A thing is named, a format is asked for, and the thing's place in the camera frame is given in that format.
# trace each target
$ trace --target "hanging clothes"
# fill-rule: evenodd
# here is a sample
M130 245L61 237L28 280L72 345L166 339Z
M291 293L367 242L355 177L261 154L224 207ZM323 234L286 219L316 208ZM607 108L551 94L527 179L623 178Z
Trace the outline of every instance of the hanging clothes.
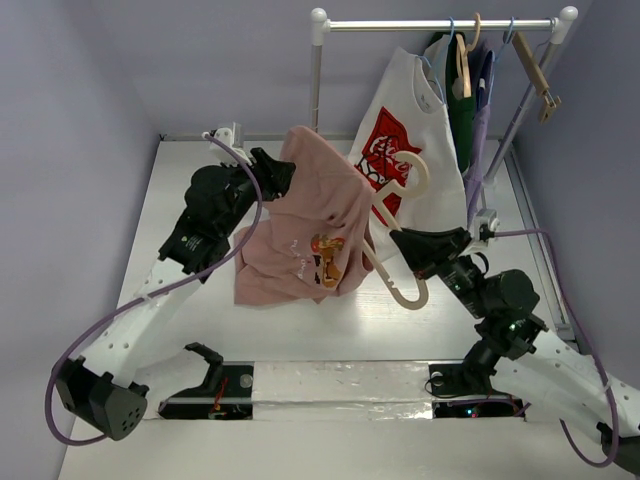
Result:
M487 59L487 55L493 55L493 51L489 48L489 42L486 38L480 40L468 56L469 59L469 72L471 73L471 89L476 94L476 112L480 111L480 99L478 98L479 92L478 88L480 86L480 77L483 73L483 69L485 67L485 61Z
M458 70L456 68L457 44L455 39L452 42L449 42L448 35L446 33L437 32L429 41L429 47L440 42L446 42L449 45L445 70L445 95L447 99L449 124L451 126L451 134L455 145L458 169L461 173L464 173L469 168L471 160L471 143L473 137L472 126L473 117L475 116L476 111L475 98L473 95L473 89L471 97L464 98L459 94L454 95L454 85L456 85L456 80L458 78Z
M416 185L417 174L411 172L411 166L395 159L403 150L425 161L431 181L420 198L401 200L394 194L384 200L398 223L434 232L464 226L464 185L447 110L427 81L423 61L397 48L358 128L348 160L376 191L390 180L402 186ZM370 229L380 260L399 253L376 211Z
M287 133L280 157L296 171L288 193L265 203L269 220L235 257L236 304L319 303L352 292L373 270L363 254L374 194L366 179L307 127ZM235 235L236 245L247 230Z
M476 83L476 108L477 113L473 121L473 143L471 148L471 166L464 177L465 195L467 197L467 228L471 226L473 218L477 212L478 198L482 190L482 179L484 176L484 168L482 159L484 154L484 144L487 138L487 128L489 126L489 117L491 116L491 105L489 98L491 94L491 76L493 75L494 58L493 51L483 47L477 52L471 52L475 59L481 59L474 64L477 65L476 75L472 74L472 80L477 79Z

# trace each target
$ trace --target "pink shirt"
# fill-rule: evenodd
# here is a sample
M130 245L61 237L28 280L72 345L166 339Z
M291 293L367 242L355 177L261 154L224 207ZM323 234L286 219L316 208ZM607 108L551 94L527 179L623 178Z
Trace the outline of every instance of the pink shirt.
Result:
M365 239L373 245L369 182L307 127L289 130L280 157L296 172L289 192L265 204L271 218L235 257L236 304L320 302L355 290L373 270L362 251Z

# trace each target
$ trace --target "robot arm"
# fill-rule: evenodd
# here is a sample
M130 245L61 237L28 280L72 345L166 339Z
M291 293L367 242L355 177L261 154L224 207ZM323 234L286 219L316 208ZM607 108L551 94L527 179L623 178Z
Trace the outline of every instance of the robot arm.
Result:
M581 430L607 455L618 430L614 462L640 475L640 392L608 375L611 393L606 393L592 358L567 346L532 313L540 297L524 272L485 277L463 254L471 242L463 229L403 230L391 237L418 278L437 275L481 319L475 326L481 339L462 363L430 366L434 395L517 395Z
M286 194L295 165L275 161L261 148L251 154L249 168L262 200ZM229 251L228 237L256 200L255 188L240 166L207 166L195 172L185 194L187 206L136 294L146 301L117 317L76 359L62 364L55 385L67 410L114 440L133 431L147 407L148 388L133 382L143 355L158 331L207 281L203 276L200 282L188 282L190 277L214 266ZM184 285L175 288L176 282ZM166 292L158 292L165 287ZM222 358L199 344L186 348L204 357L212 373L208 376L215 380Z

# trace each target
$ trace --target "light purple wall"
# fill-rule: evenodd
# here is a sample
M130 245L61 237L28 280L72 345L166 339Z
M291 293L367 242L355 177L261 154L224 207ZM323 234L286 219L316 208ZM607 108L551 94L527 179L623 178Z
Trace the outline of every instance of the light purple wall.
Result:
M518 153L577 314L612 373L640 387L640 2L596 0L551 76L562 107Z
M591 0L94 0L142 101L163 133L198 133L235 120L252 133L307 124L310 20L545 18ZM396 46L419 53L424 33L332 33L323 59L320 126L355 133ZM490 36L501 42L501 34ZM532 45L548 38L531 34ZM513 48L498 68L490 133L503 133L526 75Z
M0 478L57 478L43 395L117 301L157 133L85 2L0 14ZM58 410L63 431L70 417Z

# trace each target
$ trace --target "wooden hanger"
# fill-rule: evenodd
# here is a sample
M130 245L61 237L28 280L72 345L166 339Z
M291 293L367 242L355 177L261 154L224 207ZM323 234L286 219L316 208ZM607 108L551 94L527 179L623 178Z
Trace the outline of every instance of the wooden hanger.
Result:
M480 18L480 14L478 12L473 14L473 18L476 21L476 31L475 31L475 37L473 38L473 42L467 45L465 49L465 53L467 55L469 55L469 53L471 53L473 49L476 48L476 46L478 45L478 40L480 40L480 22L482 21L482 19Z
M384 199L392 193L395 193L401 198L419 197L429 187L430 177L429 170L427 169L427 165L424 163L424 160L415 153L403 151L396 153L395 157L398 162L406 162L411 165L411 168L415 169L418 173L418 184L411 188L407 188L401 186L396 180L391 180L373 196L373 206L378 210L378 213L380 213L380 216L384 219L391 230L401 230L397 220L384 204ZM389 275L389 272L384 268L382 262L373 251L373 248L366 242L366 240L364 242L363 250L364 254L372 263L373 268L376 269L376 272L378 272L378 275L380 275L380 278L382 278L382 281L396 302L408 310L419 310L427 304L427 301L429 300L429 290L427 289L427 284L424 280L416 279L419 294L418 298L416 300L408 300L394 285L393 280L391 280L391 275Z
M469 73L469 52L473 51L478 45L480 39L480 14L478 12L473 14L476 20L476 31L473 38L473 42L469 45L464 44L464 38L459 33L456 34L456 42L458 42L458 48L456 49L456 68L458 70L458 78L462 80L462 96L469 98L471 96L471 74Z
M458 42L456 68L458 69L458 78L462 80L462 96L463 98L469 98L471 96L471 74L469 73L467 47L464 44L464 38L459 33L456 33L456 41Z

